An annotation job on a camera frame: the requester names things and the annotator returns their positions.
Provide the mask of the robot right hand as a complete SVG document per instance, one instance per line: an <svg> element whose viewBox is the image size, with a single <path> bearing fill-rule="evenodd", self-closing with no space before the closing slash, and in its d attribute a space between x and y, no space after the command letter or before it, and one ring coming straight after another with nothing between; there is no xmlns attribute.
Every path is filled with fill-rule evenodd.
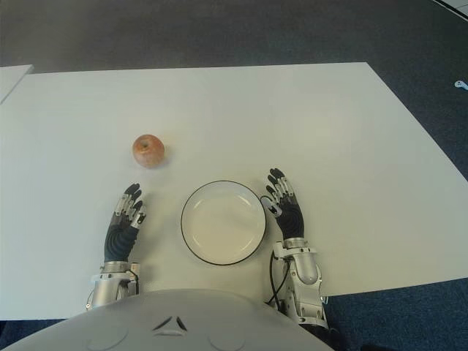
<svg viewBox="0 0 468 351"><path fill-rule="evenodd" d="M272 213L283 239L304 238L303 214L286 175L278 168L271 168L268 181L265 187L268 194L260 202Z"/></svg>

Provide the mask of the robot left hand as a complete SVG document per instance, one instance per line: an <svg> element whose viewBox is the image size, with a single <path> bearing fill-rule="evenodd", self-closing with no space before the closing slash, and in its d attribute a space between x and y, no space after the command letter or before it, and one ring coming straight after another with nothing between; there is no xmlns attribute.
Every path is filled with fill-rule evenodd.
<svg viewBox="0 0 468 351"><path fill-rule="evenodd" d="M130 185L118 200L107 229L104 262L127 262L146 219L139 183Z"/></svg>

